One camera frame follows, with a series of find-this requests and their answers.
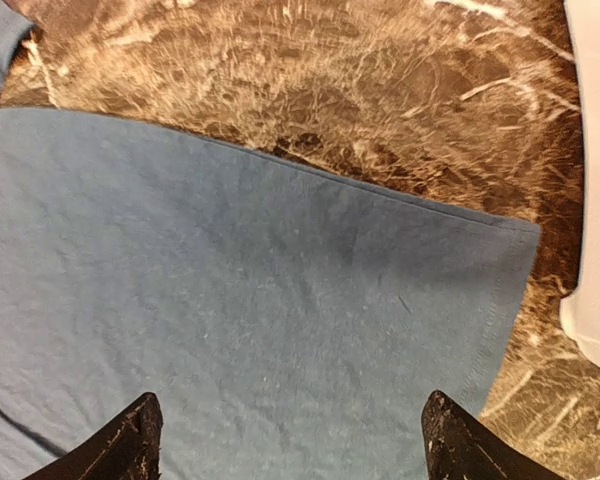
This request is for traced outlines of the dark blue garment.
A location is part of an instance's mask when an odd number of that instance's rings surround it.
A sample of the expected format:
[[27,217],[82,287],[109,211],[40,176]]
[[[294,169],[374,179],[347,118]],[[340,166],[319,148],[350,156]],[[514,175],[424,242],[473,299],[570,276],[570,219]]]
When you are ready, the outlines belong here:
[[[0,89],[27,19],[0,2]],[[540,230],[107,116],[0,109],[0,479],[145,391],[169,479],[423,479]]]

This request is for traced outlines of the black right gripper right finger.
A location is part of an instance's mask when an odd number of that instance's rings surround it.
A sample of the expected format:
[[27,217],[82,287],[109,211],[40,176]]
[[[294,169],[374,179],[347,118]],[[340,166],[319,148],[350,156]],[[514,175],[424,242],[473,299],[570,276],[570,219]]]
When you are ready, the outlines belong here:
[[513,449],[444,392],[421,415],[427,473],[434,480],[562,480]]

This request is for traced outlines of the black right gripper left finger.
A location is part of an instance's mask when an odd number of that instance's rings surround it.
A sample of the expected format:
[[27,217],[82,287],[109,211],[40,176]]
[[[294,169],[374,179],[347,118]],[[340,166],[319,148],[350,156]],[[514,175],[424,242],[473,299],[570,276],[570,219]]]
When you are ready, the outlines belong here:
[[88,440],[26,480],[158,480],[162,427],[159,400],[146,392]]

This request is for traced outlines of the white plastic laundry bin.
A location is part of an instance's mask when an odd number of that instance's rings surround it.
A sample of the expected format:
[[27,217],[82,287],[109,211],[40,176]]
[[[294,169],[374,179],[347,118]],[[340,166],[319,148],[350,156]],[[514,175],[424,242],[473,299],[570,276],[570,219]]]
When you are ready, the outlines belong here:
[[584,208],[578,283],[560,304],[563,331],[600,368],[600,1],[566,1],[584,140]]

